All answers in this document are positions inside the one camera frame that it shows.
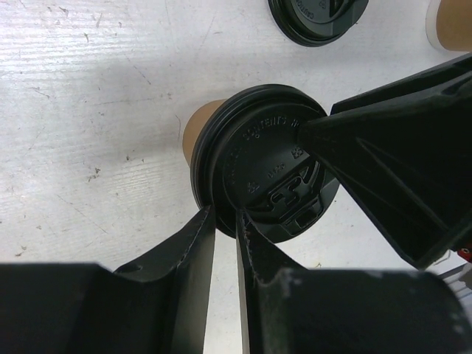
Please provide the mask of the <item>black plastic cup lid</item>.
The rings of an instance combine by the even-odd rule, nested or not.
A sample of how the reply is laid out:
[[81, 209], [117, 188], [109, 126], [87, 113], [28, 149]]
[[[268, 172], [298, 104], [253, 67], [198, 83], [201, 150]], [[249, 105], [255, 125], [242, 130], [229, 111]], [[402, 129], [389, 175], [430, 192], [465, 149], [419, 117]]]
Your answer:
[[202, 129], [189, 166], [197, 205], [213, 206], [217, 229], [229, 237], [235, 237], [242, 211], [273, 243], [299, 236], [323, 216], [339, 188], [298, 143], [300, 127], [324, 117], [324, 109], [281, 84], [223, 100]]

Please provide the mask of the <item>brown paper coffee cup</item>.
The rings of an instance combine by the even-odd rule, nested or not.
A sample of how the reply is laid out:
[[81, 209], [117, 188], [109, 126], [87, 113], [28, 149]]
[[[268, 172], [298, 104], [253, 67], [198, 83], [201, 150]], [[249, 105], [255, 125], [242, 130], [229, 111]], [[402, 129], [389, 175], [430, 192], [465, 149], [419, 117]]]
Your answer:
[[195, 144], [202, 132], [202, 129], [208, 122], [209, 118], [224, 102], [225, 100], [214, 100], [204, 104], [192, 114], [187, 122], [182, 137], [182, 150], [188, 166], [191, 165]]

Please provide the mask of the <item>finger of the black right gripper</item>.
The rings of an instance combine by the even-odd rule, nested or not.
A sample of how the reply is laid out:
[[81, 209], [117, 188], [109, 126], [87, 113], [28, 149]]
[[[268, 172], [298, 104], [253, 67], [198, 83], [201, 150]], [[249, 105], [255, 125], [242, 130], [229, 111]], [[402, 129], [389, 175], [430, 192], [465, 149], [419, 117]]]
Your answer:
[[299, 129], [400, 257], [471, 259], [471, 56], [336, 103]]

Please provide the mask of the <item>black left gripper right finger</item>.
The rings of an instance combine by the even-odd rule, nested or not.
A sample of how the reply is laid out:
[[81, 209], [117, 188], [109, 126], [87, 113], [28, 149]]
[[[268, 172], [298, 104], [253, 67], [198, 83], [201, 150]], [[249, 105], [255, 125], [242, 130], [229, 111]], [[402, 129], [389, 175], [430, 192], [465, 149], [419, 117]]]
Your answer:
[[245, 353], [469, 353], [454, 292], [424, 271], [307, 269], [236, 217]]

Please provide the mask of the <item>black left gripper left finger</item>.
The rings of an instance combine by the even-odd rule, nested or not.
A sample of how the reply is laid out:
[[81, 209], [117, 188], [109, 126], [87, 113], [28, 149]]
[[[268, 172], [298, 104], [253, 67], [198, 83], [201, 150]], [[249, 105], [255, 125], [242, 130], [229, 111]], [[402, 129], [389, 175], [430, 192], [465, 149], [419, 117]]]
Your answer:
[[1, 266], [3, 353], [201, 353], [215, 211], [109, 271], [95, 263]]

